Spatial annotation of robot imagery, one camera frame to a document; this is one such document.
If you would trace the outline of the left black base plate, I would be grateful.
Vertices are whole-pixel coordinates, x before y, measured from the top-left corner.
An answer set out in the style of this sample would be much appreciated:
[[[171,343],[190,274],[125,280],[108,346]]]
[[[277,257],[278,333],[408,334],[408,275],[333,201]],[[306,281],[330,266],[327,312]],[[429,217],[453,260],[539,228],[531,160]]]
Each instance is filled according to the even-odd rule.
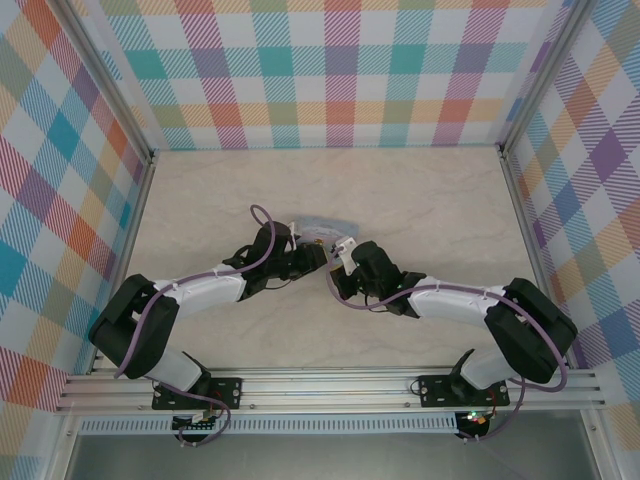
[[[205,378],[198,380],[190,390],[189,395],[179,394],[173,390],[156,384],[152,398],[153,410],[205,410],[211,404],[206,400],[193,398],[193,395],[206,396],[226,404],[230,409],[238,409],[242,393],[241,378]]]

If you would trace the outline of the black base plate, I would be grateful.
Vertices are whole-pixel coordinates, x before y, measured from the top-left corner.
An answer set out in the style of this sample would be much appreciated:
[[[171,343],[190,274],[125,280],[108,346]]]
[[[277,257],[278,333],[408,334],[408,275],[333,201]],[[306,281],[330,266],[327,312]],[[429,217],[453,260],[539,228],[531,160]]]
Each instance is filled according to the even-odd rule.
[[[510,404],[504,381],[486,389],[476,389],[463,379],[450,375],[422,375],[418,377],[421,406],[427,407],[502,407]]]
[[[206,396],[226,404],[230,409],[238,409],[242,393],[241,378],[205,378],[198,380],[190,390],[189,395],[179,394],[173,390],[156,384],[152,398],[153,410],[205,410],[211,404],[206,400],[193,398],[193,395]]]

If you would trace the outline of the blue cartoon tin box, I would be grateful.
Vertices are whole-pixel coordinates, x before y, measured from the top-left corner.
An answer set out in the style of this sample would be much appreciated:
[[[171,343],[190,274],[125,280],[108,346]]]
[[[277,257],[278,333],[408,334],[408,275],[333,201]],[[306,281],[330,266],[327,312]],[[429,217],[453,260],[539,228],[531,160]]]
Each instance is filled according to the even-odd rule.
[[[331,250],[338,239],[344,236],[356,239],[359,233],[359,226],[356,223],[344,220],[299,216],[292,221],[296,222],[297,233],[300,235],[297,245],[312,243],[313,239],[320,238],[330,245]]]

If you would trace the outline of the aluminium mounting rail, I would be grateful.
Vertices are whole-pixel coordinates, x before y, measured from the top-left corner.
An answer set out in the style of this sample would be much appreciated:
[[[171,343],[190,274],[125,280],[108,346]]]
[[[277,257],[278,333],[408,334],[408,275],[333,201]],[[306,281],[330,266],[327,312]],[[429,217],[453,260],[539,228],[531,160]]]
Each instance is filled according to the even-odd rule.
[[[414,413],[418,397],[410,391],[420,375],[438,375],[444,368],[332,367],[215,369],[214,377],[242,380],[240,413]],[[150,414],[149,380],[115,379],[99,368],[67,379],[56,412],[67,415]],[[522,409],[587,410],[605,407],[604,391],[595,373],[571,370],[565,388],[546,393],[529,388]]]

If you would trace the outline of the right lit circuit board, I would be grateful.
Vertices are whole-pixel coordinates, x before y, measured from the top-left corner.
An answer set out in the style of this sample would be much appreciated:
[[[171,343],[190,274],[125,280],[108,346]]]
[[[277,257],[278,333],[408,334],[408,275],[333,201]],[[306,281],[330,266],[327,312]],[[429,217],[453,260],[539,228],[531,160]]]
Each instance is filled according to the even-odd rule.
[[[471,410],[457,413],[457,423],[460,430],[488,427],[493,415],[489,411]]]

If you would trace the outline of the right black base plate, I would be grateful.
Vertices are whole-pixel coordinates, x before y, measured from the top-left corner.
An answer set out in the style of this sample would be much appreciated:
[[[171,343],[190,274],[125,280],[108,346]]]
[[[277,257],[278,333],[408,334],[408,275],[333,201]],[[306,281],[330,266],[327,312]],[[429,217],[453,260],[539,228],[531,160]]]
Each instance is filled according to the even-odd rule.
[[[502,407],[510,404],[504,381],[486,389],[476,389],[463,379],[450,375],[422,375],[418,377],[421,406],[427,407]]]

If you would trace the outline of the aluminium table side rail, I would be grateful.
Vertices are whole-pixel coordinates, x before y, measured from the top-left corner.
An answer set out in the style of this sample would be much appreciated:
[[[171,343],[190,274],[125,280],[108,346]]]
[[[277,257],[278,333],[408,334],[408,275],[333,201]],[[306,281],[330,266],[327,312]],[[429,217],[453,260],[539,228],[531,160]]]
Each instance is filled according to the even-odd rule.
[[[548,383],[552,374],[559,370],[564,376],[570,368],[566,354],[576,338],[577,329],[572,320],[547,296],[548,288],[544,280],[542,264],[534,234],[525,218],[524,204],[518,192],[516,181],[508,159],[500,156],[500,166],[511,196],[524,244],[532,266],[535,281],[516,278],[507,286],[507,297],[517,305],[517,312],[529,324],[527,334],[517,337],[518,353],[525,353],[524,365],[535,370],[531,381]]]
[[[122,240],[122,251],[117,257],[117,262],[115,263],[115,267],[111,275],[111,284],[102,307],[107,305],[108,301],[115,295],[127,276],[142,216],[144,214],[156,172],[158,159],[159,151],[154,151],[151,153],[151,157],[144,163],[138,193],[133,204],[133,209],[131,210],[131,214],[128,218],[127,228],[125,230],[126,235]]]

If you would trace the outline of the aluminium frame post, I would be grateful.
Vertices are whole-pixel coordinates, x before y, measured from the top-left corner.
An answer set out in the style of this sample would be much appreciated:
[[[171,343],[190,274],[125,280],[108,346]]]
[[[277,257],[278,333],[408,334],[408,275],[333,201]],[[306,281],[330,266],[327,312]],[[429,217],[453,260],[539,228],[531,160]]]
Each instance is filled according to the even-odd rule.
[[[573,0],[563,22],[556,29],[557,34],[546,49],[540,61],[538,71],[531,81],[527,95],[520,103],[508,129],[496,144],[500,156],[504,159],[513,152],[516,144],[524,135],[532,121],[535,110],[540,105],[546,91],[555,80],[573,44],[589,19],[598,0]]]
[[[143,156],[147,163],[153,162],[154,150],[147,142],[142,129],[140,128],[134,115],[122,96],[113,75],[105,63],[100,50],[95,46],[81,17],[76,12],[71,0],[53,0],[68,17],[70,28],[74,31],[80,49],[86,57],[86,62],[90,65],[91,73],[97,78],[99,89],[106,94],[110,106],[113,108],[115,116],[121,122],[123,130],[128,138],[133,141],[137,151]]]

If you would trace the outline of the left green circuit board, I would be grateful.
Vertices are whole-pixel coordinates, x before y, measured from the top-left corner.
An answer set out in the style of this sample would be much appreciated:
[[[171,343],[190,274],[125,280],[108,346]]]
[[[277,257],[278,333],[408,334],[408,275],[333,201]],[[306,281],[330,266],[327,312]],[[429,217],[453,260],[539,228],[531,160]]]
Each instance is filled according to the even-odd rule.
[[[218,425],[217,415],[204,415],[203,413],[176,415],[172,417],[171,429],[179,431],[213,432]]]

